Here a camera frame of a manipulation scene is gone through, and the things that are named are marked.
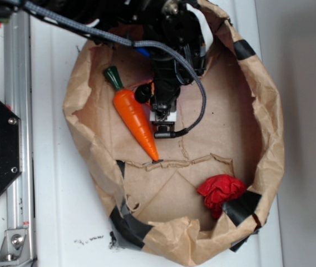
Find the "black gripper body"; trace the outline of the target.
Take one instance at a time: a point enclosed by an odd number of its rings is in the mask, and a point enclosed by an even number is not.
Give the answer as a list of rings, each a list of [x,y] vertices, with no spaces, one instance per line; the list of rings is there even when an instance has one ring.
[[[167,53],[153,53],[150,56],[154,72],[154,95],[152,109],[154,111],[176,111],[176,100],[180,94],[181,83],[176,77],[177,62]]]

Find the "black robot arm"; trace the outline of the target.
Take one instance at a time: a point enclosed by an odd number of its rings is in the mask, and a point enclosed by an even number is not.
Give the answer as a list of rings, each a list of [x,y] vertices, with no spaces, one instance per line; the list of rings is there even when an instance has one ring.
[[[140,26],[142,48],[150,57],[154,77],[150,85],[136,93],[140,102],[150,102],[159,115],[170,111],[180,94],[180,87],[193,82],[206,70],[207,52],[212,33],[197,1],[33,1],[33,4],[85,26],[93,23],[100,34],[92,40],[107,40],[107,33],[121,24]]]

